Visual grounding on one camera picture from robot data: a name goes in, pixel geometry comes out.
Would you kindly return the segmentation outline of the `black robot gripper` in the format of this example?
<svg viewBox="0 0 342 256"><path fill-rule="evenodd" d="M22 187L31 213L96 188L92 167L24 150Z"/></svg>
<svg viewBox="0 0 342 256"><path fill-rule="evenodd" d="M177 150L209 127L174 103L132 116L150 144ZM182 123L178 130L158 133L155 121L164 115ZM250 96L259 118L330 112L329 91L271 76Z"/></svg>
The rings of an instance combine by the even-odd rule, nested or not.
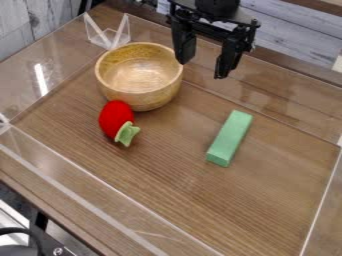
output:
<svg viewBox="0 0 342 256"><path fill-rule="evenodd" d="M251 51L254 48L261 22L242 11L241 0L167 1L175 57L182 65L195 56L195 33L203 33L217 40L229 36L222 43L214 74L215 79L225 79L238 66L243 50Z"/></svg>

